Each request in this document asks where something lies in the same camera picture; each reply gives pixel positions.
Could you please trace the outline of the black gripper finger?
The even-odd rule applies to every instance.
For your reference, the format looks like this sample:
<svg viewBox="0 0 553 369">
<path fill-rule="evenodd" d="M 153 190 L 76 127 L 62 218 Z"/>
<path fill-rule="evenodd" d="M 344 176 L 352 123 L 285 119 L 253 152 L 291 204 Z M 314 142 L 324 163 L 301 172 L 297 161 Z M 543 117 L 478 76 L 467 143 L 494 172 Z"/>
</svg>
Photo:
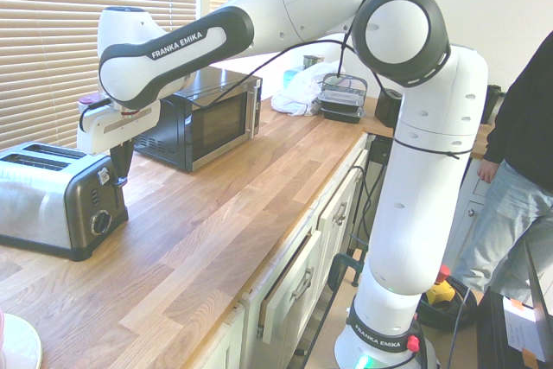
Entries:
<svg viewBox="0 0 553 369">
<path fill-rule="evenodd" d="M 114 185 L 123 186 L 126 183 L 124 146 L 118 145 L 111 148 L 110 157 L 117 177 Z"/>
<path fill-rule="evenodd" d="M 130 171 L 130 165 L 133 157 L 134 142 L 128 140 L 123 144 L 123 178 L 126 178 Z"/>
</svg>

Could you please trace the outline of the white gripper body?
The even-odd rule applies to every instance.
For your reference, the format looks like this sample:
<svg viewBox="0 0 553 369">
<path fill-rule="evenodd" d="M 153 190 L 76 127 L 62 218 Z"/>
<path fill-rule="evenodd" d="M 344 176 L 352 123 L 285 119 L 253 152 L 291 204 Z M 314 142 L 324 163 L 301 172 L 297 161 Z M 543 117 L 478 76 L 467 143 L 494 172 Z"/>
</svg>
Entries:
<svg viewBox="0 0 553 369">
<path fill-rule="evenodd" d="M 148 105 L 135 114 L 123 115 L 111 105 L 85 111 L 82 128 L 77 127 L 77 149 L 96 156 L 153 128 L 159 121 L 160 103 Z"/>
</svg>

